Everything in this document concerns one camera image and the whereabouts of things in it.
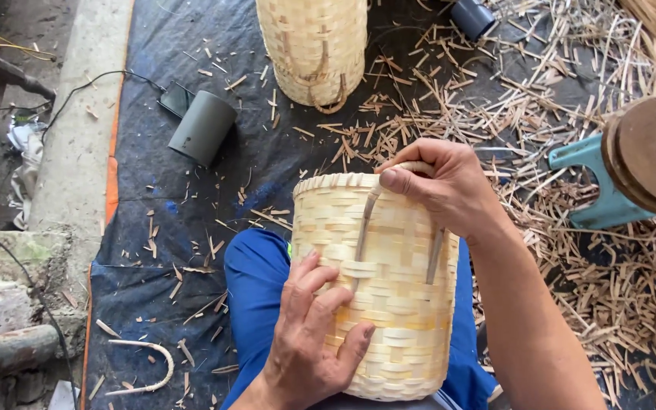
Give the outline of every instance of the blue pants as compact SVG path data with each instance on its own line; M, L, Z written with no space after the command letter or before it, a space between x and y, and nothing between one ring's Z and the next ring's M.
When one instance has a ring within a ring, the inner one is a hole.
M222 410L237 400L267 361L290 270L287 242L267 230L244 230L227 247L224 270L240 374ZM479 367L476 336L469 250L461 240L450 366L442 390L464 410L487 409L487 398L497 386L495 378Z

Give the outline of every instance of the woven pattern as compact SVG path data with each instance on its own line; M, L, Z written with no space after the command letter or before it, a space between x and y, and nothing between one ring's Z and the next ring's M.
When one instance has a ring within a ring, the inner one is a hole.
M257 0L265 48L287 97L310 106L345 102L364 73L366 9L366 0Z
M364 262L356 262L364 205L377 182L378 175L366 173L300 182L293 191L293 257L314 247L321 265L341 270L338 280L317 294L328 286L350 289L360 278L351 305L339 308L326 335L326 347L336 352L357 322L376 325L345 392L379 401L420 399L436 392L447 376L459 238L445 234L434 284L426 284L436 228L422 205L384 192L369 221Z

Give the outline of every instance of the smartphone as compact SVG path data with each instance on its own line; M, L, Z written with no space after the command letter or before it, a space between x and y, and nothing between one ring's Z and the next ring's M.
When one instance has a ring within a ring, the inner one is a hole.
M183 85L172 81L157 102L161 107L168 109L179 118L183 118L187 114L187 109L191 106L192 101L194 101L194 97L194 93L187 90Z

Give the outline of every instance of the fingernail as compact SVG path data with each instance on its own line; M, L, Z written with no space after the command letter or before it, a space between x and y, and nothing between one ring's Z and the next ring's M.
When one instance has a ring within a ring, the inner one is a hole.
M378 182L381 184L382 187L385 188L390 188L391 186L393 186L394 181L396 181L396 171L391 168L382 172L381 175L379 175L378 177Z
M366 329L364 331L364 337L366 339L371 339L371 336L373 336L373 333L376 331L376 326L371 326L369 329Z

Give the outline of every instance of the hand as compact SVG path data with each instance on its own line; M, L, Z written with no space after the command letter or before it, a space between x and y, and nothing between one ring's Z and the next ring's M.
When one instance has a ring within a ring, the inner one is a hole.
M338 307L353 299L353 292L333 287L314 297L338 277L336 268L317 266L318 258L314 250L302 262L293 261L268 361L242 394L251 398L240 396L235 408L241 408L239 404L249 408L251 402L263 409L303 410L351 384L375 326L371 322L353 326L337 354L323 348L329 323Z
M433 165L434 178L391 168L406 161ZM512 225L469 145L420 138L375 172L381 173L381 186L422 203L437 224L465 238L470 246L483 232Z

